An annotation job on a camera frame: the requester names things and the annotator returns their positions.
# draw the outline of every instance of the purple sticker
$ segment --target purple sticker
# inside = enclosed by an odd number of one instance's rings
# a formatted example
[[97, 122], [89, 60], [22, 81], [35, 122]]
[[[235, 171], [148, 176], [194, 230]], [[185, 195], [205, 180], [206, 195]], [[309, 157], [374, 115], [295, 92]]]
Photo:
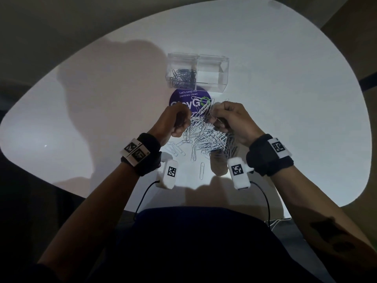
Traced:
[[169, 105], [171, 106], [181, 101], [183, 104], [187, 105], [191, 112], [197, 112], [206, 104], [207, 100], [211, 100], [210, 95], [207, 91], [198, 86], [197, 90], [174, 90], [173, 94], [170, 96]]

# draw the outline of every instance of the person's right arm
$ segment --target person's right arm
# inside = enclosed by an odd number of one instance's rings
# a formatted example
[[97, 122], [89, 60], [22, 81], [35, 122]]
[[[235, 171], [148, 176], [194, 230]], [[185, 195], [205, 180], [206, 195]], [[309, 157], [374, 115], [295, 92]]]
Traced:
[[[242, 104], [226, 101], [211, 114], [211, 123], [222, 132], [232, 130], [247, 147], [264, 134]], [[377, 253], [365, 234], [295, 166], [278, 171], [271, 180], [305, 240], [336, 281], [365, 276], [377, 268]]]

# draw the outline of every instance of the hand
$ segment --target hand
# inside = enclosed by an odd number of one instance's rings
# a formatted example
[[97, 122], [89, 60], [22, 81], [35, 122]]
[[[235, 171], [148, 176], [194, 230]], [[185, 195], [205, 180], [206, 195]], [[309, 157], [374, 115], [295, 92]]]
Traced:
[[215, 104], [209, 122], [221, 132], [234, 132], [240, 143], [247, 147], [265, 134], [240, 103], [224, 101]]
[[190, 118], [191, 110], [185, 104], [177, 102], [164, 110], [148, 133], [156, 137], [161, 146], [164, 146], [170, 136], [182, 136], [182, 133], [191, 124]]

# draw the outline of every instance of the forearm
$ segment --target forearm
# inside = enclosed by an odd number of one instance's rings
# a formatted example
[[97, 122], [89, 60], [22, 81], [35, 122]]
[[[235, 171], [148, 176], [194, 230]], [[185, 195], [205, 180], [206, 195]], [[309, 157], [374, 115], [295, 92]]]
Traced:
[[65, 281], [116, 226], [139, 176], [121, 163], [74, 211], [39, 260]]
[[355, 272], [376, 266], [377, 255], [358, 226], [295, 166], [271, 177], [306, 241]]

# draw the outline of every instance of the clear plastic container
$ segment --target clear plastic container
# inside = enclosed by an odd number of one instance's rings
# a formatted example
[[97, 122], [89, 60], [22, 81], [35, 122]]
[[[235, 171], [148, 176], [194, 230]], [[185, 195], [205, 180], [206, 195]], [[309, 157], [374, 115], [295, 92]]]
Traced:
[[169, 53], [166, 81], [169, 87], [224, 92], [228, 84], [229, 58], [216, 55]]

